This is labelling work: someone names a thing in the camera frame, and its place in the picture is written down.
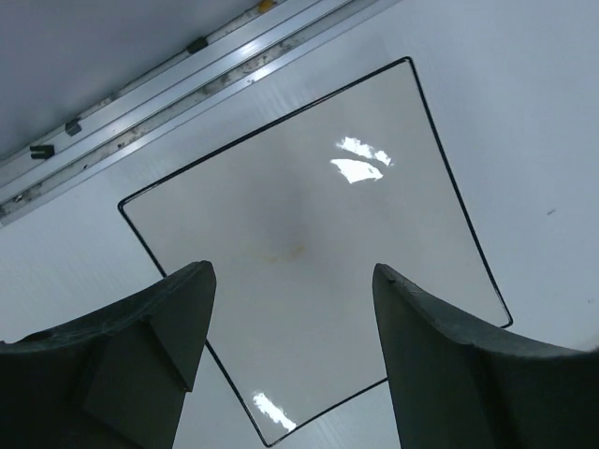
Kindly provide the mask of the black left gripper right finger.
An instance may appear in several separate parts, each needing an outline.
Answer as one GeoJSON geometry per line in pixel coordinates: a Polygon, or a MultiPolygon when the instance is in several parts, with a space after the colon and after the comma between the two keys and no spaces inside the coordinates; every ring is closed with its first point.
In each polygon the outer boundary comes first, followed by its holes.
{"type": "Polygon", "coordinates": [[[404,448],[594,448],[598,354],[532,340],[388,265],[373,303],[404,448]]]}

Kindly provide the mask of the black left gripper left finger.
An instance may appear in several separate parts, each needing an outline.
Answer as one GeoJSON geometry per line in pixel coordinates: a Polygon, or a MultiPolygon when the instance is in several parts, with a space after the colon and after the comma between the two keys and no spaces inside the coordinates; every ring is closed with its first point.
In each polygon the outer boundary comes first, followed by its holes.
{"type": "Polygon", "coordinates": [[[5,448],[169,448],[206,343],[216,277],[193,262],[1,346],[5,448]]]}

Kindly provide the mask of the white square plate black rim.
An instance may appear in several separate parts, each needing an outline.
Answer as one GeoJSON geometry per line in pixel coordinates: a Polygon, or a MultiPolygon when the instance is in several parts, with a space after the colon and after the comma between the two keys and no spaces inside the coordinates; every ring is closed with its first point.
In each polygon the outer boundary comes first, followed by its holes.
{"type": "Polygon", "coordinates": [[[124,198],[158,270],[212,263],[207,345],[272,447],[386,379],[374,267],[511,326],[403,57],[124,198]]]}

